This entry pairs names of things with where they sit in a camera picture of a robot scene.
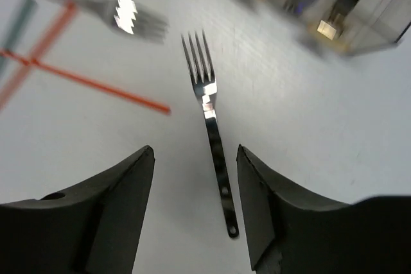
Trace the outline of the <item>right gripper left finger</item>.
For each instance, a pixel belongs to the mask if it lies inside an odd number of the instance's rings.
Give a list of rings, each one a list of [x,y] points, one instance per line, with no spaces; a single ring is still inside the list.
[[[2,273],[131,273],[153,179],[144,146],[76,185],[1,205]]]

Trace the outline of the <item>silver fork with holes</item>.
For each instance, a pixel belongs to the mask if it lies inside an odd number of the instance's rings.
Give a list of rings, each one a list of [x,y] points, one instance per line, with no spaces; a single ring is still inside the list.
[[[240,232],[222,139],[218,129],[215,109],[218,87],[206,35],[204,32],[201,36],[197,33],[193,36],[191,34],[182,35],[181,41],[193,92],[204,116],[225,226],[228,236],[236,239]]]

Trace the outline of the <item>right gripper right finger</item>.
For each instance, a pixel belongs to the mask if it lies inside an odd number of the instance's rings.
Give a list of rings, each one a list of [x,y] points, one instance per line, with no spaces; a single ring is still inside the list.
[[[410,198],[344,203],[237,152],[238,185],[255,273],[409,273]]]

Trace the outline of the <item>pink handled fork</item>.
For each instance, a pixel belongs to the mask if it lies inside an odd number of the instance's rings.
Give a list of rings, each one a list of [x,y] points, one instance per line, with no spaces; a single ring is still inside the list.
[[[73,3],[99,17],[112,30],[149,42],[162,42],[168,28],[164,16],[133,0],[53,1]]]

